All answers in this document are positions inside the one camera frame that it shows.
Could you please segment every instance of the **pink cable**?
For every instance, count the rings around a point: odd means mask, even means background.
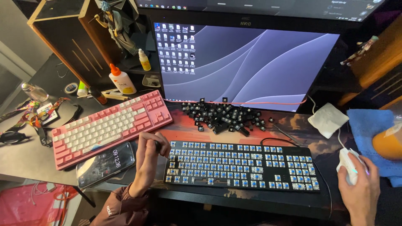
[[[166,100],[165,101],[168,102],[174,102],[174,103],[197,103],[197,101],[170,101],[170,100]],[[300,102],[300,103],[272,103],[272,102],[258,102],[258,103],[225,103],[225,102],[206,102],[206,103],[211,103],[211,104],[233,104],[233,105],[244,105],[244,104],[251,104],[251,105],[255,105],[255,104],[275,104],[275,105],[300,105],[302,103],[304,103],[306,100]]]

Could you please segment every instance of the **desktop wallpaper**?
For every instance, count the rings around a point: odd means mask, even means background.
[[[154,25],[166,98],[182,101],[205,97],[206,101],[221,102],[222,97],[227,97],[229,102],[301,102],[339,37],[296,31]],[[296,111],[299,107],[242,106],[281,111]]]

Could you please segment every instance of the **mechanical keyboard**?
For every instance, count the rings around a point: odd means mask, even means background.
[[[309,148],[171,141],[164,182],[320,192]]]
[[[56,169],[68,168],[172,121],[156,90],[53,129]]]

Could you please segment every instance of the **phone screen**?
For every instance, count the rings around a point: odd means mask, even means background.
[[[112,147],[99,155],[77,165],[78,187],[85,188],[115,174],[134,163],[134,154],[129,142]]]

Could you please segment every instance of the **hand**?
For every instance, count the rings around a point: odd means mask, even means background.
[[[348,155],[356,166],[358,177],[356,185],[349,185],[346,181],[348,172],[344,166],[340,167],[338,187],[343,203],[349,211],[352,226],[374,226],[380,194],[378,169],[371,160],[360,155],[369,169],[367,175],[363,164],[352,153]]]
[[[141,197],[155,179],[159,155],[156,152],[155,140],[162,146],[160,155],[165,158],[169,156],[170,143],[161,133],[149,134],[141,132],[139,134],[136,154],[137,173],[129,190],[131,197]]]

